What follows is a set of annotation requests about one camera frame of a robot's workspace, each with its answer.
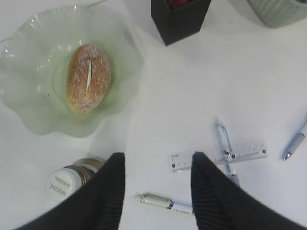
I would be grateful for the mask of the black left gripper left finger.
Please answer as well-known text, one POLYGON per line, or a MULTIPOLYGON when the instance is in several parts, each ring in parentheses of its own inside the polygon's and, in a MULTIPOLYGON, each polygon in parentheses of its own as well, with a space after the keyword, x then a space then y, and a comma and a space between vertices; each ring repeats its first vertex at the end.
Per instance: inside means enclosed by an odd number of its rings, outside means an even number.
POLYGON ((125 194, 125 156, 110 156, 94 177, 21 230, 117 230, 125 194))

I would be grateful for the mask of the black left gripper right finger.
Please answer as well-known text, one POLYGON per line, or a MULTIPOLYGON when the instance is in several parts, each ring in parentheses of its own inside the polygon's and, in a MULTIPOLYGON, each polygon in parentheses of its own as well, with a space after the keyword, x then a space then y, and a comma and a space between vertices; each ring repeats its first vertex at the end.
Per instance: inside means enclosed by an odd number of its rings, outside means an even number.
POLYGON ((232 182, 203 153, 191 166, 192 207, 200 230, 303 230, 232 182))

